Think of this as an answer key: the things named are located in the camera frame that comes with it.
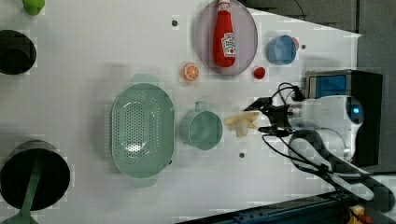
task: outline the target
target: red ketchup bottle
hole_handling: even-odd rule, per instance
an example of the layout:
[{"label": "red ketchup bottle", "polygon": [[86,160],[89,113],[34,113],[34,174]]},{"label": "red ketchup bottle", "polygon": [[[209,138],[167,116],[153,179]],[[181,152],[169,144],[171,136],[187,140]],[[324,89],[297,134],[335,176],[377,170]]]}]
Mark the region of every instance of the red ketchup bottle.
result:
[{"label": "red ketchup bottle", "polygon": [[230,67],[235,63],[235,40],[231,21],[230,0],[219,0],[218,20],[213,36],[213,59],[219,67]]}]

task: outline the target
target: green colander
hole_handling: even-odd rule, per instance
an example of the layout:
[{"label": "green colander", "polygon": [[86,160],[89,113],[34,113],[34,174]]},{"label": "green colander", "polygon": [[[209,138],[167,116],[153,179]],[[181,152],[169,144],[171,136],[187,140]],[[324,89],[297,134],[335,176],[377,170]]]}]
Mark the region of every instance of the green colander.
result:
[{"label": "green colander", "polygon": [[112,156],[130,177],[156,180],[174,152],[174,106],[155,76],[137,74],[133,83],[113,105]]}]

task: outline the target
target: white table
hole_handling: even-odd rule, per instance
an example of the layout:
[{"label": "white table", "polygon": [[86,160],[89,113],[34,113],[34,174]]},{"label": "white table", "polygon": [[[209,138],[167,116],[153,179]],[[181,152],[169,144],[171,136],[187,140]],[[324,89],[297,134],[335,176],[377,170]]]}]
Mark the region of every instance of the white table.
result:
[{"label": "white table", "polygon": [[[38,55],[30,75],[0,76],[2,162],[17,145],[39,139],[59,148],[72,169],[67,194],[53,209],[34,212],[39,223],[174,223],[332,190],[270,151],[259,133],[237,139],[225,127],[215,149],[200,151],[181,143],[178,124],[197,99],[212,103],[224,118],[254,97],[269,96],[281,81],[298,83],[307,70],[356,68],[359,35],[250,10],[259,33],[255,60],[243,74],[219,78],[202,65],[192,44],[194,24],[209,2],[48,1],[33,19],[22,15],[18,0],[0,3],[0,30],[22,31]],[[264,56],[264,46],[278,35],[306,45],[291,65],[270,65]],[[178,75],[184,62],[199,64],[195,83]],[[251,75],[254,65],[266,68],[263,81]],[[145,189],[132,188],[109,148],[112,103],[136,73],[157,75],[176,109],[173,163]],[[213,105],[219,99],[223,103]],[[2,219],[16,212],[2,200]]]}]

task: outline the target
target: white plate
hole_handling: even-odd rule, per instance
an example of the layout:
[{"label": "white plate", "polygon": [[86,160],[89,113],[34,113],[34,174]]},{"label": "white plate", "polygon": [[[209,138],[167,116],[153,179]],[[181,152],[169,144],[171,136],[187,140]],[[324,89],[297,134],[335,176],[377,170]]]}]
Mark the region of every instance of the white plate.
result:
[{"label": "white plate", "polygon": [[196,30],[196,46],[202,61],[221,75],[241,74],[251,64],[257,51],[257,27],[253,17],[247,8],[235,0],[231,0],[231,7],[236,45],[233,66],[222,68],[213,61],[213,33],[218,16],[218,1],[213,1],[204,9]]}]

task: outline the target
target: black bowl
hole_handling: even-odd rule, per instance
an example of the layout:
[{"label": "black bowl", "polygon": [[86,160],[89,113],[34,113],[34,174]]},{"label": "black bowl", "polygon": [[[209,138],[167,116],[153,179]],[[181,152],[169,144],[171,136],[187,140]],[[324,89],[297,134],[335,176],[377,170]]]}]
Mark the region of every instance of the black bowl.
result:
[{"label": "black bowl", "polygon": [[26,36],[12,30],[0,31],[0,73],[18,75],[35,64],[35,45]]},{"label": "black bowl", "polygon": [[69,186],[70,170],[60,155],[42,148],[24,150],[9,159],[0,173],[0,192],[13,207],[22,207],[37,156],[44,159],[32,211],[58,202]]}]

